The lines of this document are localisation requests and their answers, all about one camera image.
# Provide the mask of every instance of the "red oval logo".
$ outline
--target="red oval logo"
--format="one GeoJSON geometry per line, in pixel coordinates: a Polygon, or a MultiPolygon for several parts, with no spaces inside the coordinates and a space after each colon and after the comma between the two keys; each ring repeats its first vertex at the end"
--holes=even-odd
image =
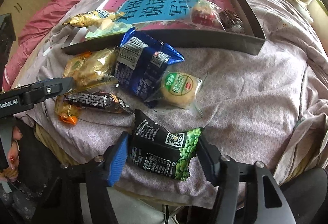
{"type": "Polygon", "coordinates": [[[189,90],[191,88],[191,84],[190,83],[186,83],[186,89],[189,90]]]}

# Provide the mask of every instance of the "metal screw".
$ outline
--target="metal screw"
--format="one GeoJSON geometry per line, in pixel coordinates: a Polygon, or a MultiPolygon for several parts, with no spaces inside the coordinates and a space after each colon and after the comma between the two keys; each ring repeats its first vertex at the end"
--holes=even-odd
{"type": "Polygon", "coordinates": [[[222,155],[221,160],[228,162],[228,161],[230,161],[230,157],[228,155],[222,155]]]}
{"type": "Polygon", "coordinates": [[[98,155],[95,157],[95,161],[96,162],[103,162],[104,161],[104,157],[102,155],[98,155]]]}
{"type": "Polygon", "coordinates": [[[264,168],[265,167],[265,164],[262,161],[256,161],[255,165],[259,168],[264,168]]]}

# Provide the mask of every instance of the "drawer handle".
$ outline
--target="drawer handle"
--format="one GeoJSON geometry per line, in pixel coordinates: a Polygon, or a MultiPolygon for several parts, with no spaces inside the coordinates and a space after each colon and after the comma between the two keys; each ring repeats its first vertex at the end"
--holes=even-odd
{"type": "Polygon", "coordinates": [[[14,6],[14,8],[18,11],[18,13],[20,13],[19,9],[16,7],[16,5],[14,6]]]}

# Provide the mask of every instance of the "pink blanket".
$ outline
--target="pink blanket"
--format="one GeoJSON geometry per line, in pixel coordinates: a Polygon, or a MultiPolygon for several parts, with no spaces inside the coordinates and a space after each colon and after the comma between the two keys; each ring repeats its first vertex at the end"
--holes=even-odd
{"type": "Polygon", "coordinates": [[[25,25],[18,38],[19,47],[6,65],[3,77],[5,91],[11,88],[37,44],[62,19],[62,17],[80,0],[51,0],[47,6],[38,11],[25,25]]]}

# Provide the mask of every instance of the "blue gripper pad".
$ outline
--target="blue gripper pad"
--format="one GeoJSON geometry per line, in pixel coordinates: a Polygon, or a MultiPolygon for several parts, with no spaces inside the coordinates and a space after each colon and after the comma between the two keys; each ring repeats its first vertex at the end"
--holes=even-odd
{"type": "Polygon", "coordinates": [[[128,157],[128,136],[124,138],[109,165],[108,185],[112,187],[122,174],[122,170],[128,157]]]}

